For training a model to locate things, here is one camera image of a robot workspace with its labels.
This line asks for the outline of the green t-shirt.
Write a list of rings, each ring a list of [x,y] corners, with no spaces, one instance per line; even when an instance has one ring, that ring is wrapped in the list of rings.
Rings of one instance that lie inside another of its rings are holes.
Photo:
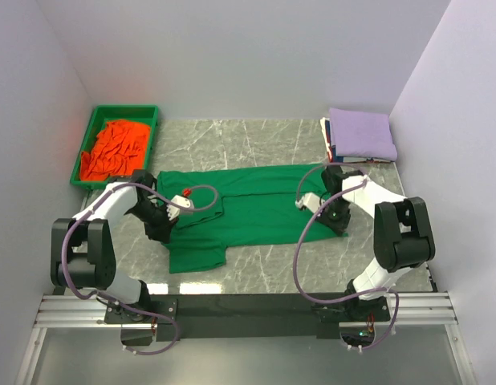
[[[229,247],[294,244],[311,218],[295,206],[296,193],[326,195],[312,164],[207,172],[163,171],[157,191],[168,198],[191,188],[200,210],[181,215],[171,232],[169,271],[206,271],[226,263]]]

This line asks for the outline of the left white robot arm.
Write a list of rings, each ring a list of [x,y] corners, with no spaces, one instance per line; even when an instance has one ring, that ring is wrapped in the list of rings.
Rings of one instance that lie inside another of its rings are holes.
[[[157,179],[145,170],[119,177],[85,210],[72,218],[61,218],[51,228],[50,276],[54,286],[67,287],[63,261],[77,290],[103,292],[123,303],[123,312],[133,322],[143,322],[156,307],[147,284],[116,268],[111,229],[121,217],[131,214],[144,225],[151,241],[168,243],[177,223],[168,205],[154,203],[148,189],[157,188]]]

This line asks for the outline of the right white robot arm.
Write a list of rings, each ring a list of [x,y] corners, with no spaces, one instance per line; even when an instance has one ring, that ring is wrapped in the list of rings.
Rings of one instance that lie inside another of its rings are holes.
[[[327,192],[335,199],[325,207],[317,221],[337,235],[343,234],[351,219],[351,206],[356,206],[373,219],[372,261],[348,283],[344,313],[361,320],[372,309],[371,300],[383,295],[378,288],[388,289],[410,270],[433,259],[435,244],[426,203],[420,197],[391,192],[362,172],[343,172],[329,165],[321,172]]]

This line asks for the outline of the stack of folded shirts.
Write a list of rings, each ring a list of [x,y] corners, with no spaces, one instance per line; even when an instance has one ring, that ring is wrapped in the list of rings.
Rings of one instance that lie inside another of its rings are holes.
[[[335,156],[335,144],[331,138],[331,127],[330,120],[328,118],[323,117],[320,121],[321,132],[323,135],[323,140],[325,143],[327,157],[331,162],[336,161]]]

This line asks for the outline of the orange t-shirt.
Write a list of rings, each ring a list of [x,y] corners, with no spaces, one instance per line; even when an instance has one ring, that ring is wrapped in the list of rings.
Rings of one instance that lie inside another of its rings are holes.
[[[89,152],[80,155],[79,178],[106,181],[112,176],[130,176],[142,169],[151,128],[131,120],[110,120],[96,136]]]

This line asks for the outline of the folded purple t-shirt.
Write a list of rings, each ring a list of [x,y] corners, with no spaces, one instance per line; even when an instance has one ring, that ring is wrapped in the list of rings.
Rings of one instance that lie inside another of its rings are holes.
[[[389,162],[397,160],[387,115],[333,107],[329,109],[329,114],[335,157]]]

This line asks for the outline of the black base beam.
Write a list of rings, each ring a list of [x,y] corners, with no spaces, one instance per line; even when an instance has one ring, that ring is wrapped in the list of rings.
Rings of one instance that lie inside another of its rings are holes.
[[[177,322],[182,338],[314,336],[339,339],[345,322],[391,319],[384,297],[320,305],[300,294],[152,295],[152,311]]]

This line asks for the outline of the green plastic bin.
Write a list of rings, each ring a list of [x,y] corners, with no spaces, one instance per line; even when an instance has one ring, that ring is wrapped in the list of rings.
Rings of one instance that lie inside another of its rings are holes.
[[[131,120],[147,124],[151,128],[148,149],[142,168],[146,169],[148,167],[150,152],[157,133],[158,117],[159,109],[155,105],[99,105],[95,107],[84,133],[83,143],[80,146],[79,155],[77,156],[75,166],[71,173],[70,183],[74,186],[85,189],[101,189],[104,188],[108,182],[112,181],[113,178],[119,177],[112,176],[106,181],[83,181],[79,178],[81,152],[89,152],[92,149],[96,142],[97,134],[105,129],[106,123],[110,120]]]

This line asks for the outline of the aluminium rail frame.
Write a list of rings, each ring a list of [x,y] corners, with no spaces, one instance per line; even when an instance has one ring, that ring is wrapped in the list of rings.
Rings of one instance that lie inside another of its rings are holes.
[[[232,248],[225,266],[170,274],[168,253],[125,218],[114,229],[120,268],[154,294],[290,294],[292,245]],[[18,374],[20,384],[473,384],[476,377],[450,297],[422,266],[396,284],[395,332],[358,352],[312,336],[183,339],[137,357],[120,345],[105,306],[69,293],[45,296]]]

